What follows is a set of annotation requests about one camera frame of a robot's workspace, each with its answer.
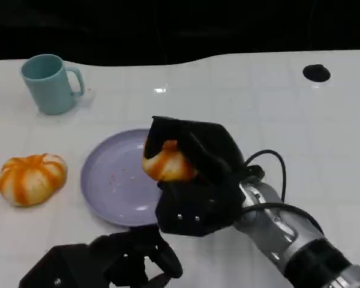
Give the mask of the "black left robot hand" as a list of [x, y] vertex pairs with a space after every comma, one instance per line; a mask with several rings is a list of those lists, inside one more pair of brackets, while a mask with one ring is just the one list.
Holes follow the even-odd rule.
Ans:
[[52, 247], [19, 287], [165, 287], [182, 265], [156, 225]]

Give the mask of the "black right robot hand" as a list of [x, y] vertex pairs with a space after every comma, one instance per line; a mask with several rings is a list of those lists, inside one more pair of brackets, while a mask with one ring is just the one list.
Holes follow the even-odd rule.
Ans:
[[153, 116], [142, 169], [161, 190], [155, 214], [164, 233], [205, 236], [240, 216], [244, 159], [221, 124]]

